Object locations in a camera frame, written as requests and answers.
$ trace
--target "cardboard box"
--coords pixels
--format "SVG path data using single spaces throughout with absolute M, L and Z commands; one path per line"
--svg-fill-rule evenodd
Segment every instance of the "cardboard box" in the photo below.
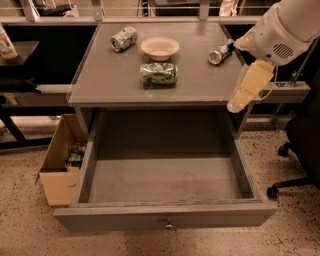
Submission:
M 67 172 L 65 161 L 77 142 L 87 142 L 77 116 L 63 115 L 39 172 L 49 205 L 70 205 L 72 201 L 79 172 Z

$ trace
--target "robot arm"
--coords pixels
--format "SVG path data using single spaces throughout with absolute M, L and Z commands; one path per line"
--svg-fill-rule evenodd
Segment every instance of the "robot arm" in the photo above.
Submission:
M 234 46 L 257 60 L 239 82 L 228 103 L 241 111 L 273 77 L 274 66 L 290 63 L 320 35 L 319 0 L 282 0 L 274 4 Z

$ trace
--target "drawer front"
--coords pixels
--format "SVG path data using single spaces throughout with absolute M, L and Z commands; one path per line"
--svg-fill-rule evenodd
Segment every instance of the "drawer front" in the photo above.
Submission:
M 274 204 L 244 203 L 236 206 L 217 205 L 211 210 L 208 206 L 196 207 L 198 210 L 206 208 L 203 212 L 187 212 L 188 209 L 185 209 L 185 212 L 179 213 L 177 209 L 176 212 L 160 214 L 157 211 L 163 209 L 153 209 L 154 213 L 145 214 L 141 208 L 136 209 L 141 213 L 132 214 L 110 213 L 112 210 L 104 207 L 61 208 L 56 209 L 54 215 L 70 232 L 173 230 L 260 226 L 277 209 Z M 180 208 L 180 211 L 184 211 L 186 207 Z

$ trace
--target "speckled floor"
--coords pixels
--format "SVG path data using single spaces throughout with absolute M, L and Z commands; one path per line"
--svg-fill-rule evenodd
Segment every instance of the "speckled floor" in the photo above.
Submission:
M 252 126 L 247 125 L 241 145 L 261 197 L 268 200 L 268 186 L 304 171 L 294 155 L 277 155 L 286 140 L 283 130 L 263 125 L 252 131 Z M 69 233 L 53 217 L 41 184 L 35 184 L 46 149 L 0 152 L 0 255 L 320 254 L 320 190 L 313 186 L 283 189 L 279 210 L 255 228 Z

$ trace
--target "black chair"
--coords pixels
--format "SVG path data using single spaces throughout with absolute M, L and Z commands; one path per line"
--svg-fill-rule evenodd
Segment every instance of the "black chair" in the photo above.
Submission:
M 286 125 L 289 142 L 279 148 L 278 154 L 286 157 L 289 149 L 298 157 L 307 177 L 273 184 L 267 190 L 271 199 L 279 197 L 279 188 L 311 185 L 320 189 L 320 115 L 301 116 Z

